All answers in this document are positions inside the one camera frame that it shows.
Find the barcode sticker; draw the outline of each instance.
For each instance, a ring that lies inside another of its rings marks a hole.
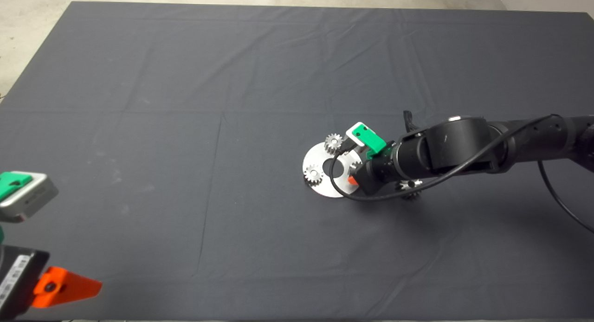
[[[0,283],[0,309],[6,302],[8,295],[10,294],[10,290],[12,290],[13,286],[17,283],[19,276],[27,267],[31,256],[29,255],[19,255],[17,259],[14,261],[13,266],[10,267],[10,270]]]

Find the metal disc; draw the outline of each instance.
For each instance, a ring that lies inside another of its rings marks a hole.
[[[302,171],[308,166],[317,165],[320,168],[323,167],[324,162],[328,159],[332,159],[334,156],[330,155],[326,149],[324,148],[324,142],[321,142],[313,147],[307,152],[305,158],[303,159],[303,168]],[[353,193],[357,190],[357,185],[352,185],[349,183],[349,168],[352,163],[360,162],[361,158],[355,151],[351,151],[347,155],[340,155],[337,159],[342,164],[342,168],[344,168],[344,172],[339,177],[335,178],[335,183],[342,191],[345,191],[348,194]],[[314,191],[323,195],[325,197],[330,198],[341,198],[342,195],[334,189],[332,183],[330,182],[330,178],[324,172],[322,172],[322,182],[316,186],[311,187]]]

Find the gear teeth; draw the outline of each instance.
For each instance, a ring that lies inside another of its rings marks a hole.
[[[322,182],[322,175],[322,168],[316,165],[308,166],[303,171],[303,178],[310,187],[319,185]]]
[[[349,174],[352,174],[362,164],[363,163],[361,163],[361,161],[357,161],[357,162],[351,163],[350,166],[349,166]]]
[[[340,136],[340,134],[330,134],[324,140],[324,149],[326,149],[327,153],[330,155],[336,155],[340,146],[342,146],[342,136]]]
[[[422,180],[401,180],[399,183],[396,183],[396,191],[406,191],[412,189],[413,187],[418,187],[422,183]],[[420,191],[412,193],[410,195],[405,195],[402,198],[405,200],[414,200],[417,199],[419,195]]]

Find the black cable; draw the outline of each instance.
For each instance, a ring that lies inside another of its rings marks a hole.
[[[497,138],[494,138],[491,142],[489,142],[486,146],[484,146],[480,151],[478,151],[476,154],[471,156],[469,159],[467,159],[466,161],[464,161],[457,167],[452,168],[452,170],[448,171],[447,173],[443,174],[442,176],[440,176],[438,178],[435,178],[431,182],[424,183],[418,187],[412,187],[411,189],[408,189],[406,191],[401,191],[401,192],[396,192],[396,193],[388,193],[386,195],[380,195],[378,197],[359,197],[356,195],[350,195],[350,194],[346,193],[345,191],[342,191],[340,189],[340,187],[338,187],[336,185],[334,176],[332,174],[329,174],[330,182],[332,183],[332,186],[334,187],[334,189],[336,189],[336,191],[338,191],[338,193],[343,195],[345,198],[351,199],[351,200],[380,201],[380,200],[388,200],[388,199],[404,197],[404,196],[407,196],[407,195],[410,195],[413,193],[417,193],[419,191],[423,191],[424,189],[428,189],[429,187],[434,187],[435,185],[437,185],[439,183],[443,183],[444,181],[449,180],[450,178],[452,178],[453,176],[455,176],[456,174],[458,174],[465,168],[467,168],[470,165],[472,165],[473,163],[475,163],[481,156],[483,156],[486,152],[488,152],[488,151],[492,150],[493,148],[495,148],[496,146],[498,146],[501,142],[511,138],[518,132],[524,130],[526,127],[530,127],[531,125],[534,125],[535,123],[539,123],[545,119],[548,119],[548,118],[554,117],[554,116],[558,116],[558,115],[547,115],[544,117],[535,118],[535,119],[532,119],[532,120],[526,122],[523,125],[520,125],[514,129],[510,129],[505,133],[502,133],[501,135],[497,136]],[[350,151],[350,150],[354,149],[355,146],[351,146],[348,149],[340,149],[339,152],[334,156],[332,162],[330,163],[329,172],[331,172],[331,173],[334,172],[333,170],[334,170],[336,160],[338,159],[338,157],[341,154],[345,153],[346,151]]]
[[[551,182],[549,181],[547,172],[545,172],[545,166],[543,165],[542,161],[538,161],[538,170],[541,172],[542,180],[545,182],[545,185],[547,185],[547,189],[551,193],[553,199],[555,199],[556,203],[559,204],[559,206],[561,206],[561,208],[563,208],[565,213],[569,214],[569,216],[572,217],[573,220],[575,220],[577,223],[579,223],[582,227],[588,229],[588,231],[590,231],[590,233],[594,234],[594,228],[592,228],[590,225],[587,225],[586,223],[583,223],[580,220],[580,218],[577,217],[577,215],[573,214],[573,212],[566,206],[566,204],[561,200],[559,195],[556,193],[555,189],[551,185]]]

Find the orange bracket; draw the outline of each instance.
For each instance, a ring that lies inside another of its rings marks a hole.
[[[101,282],[76,275],[61,267],[51,266],[33,289],[32,306],[44,309],[60,303],[70,303],[96,296]]]

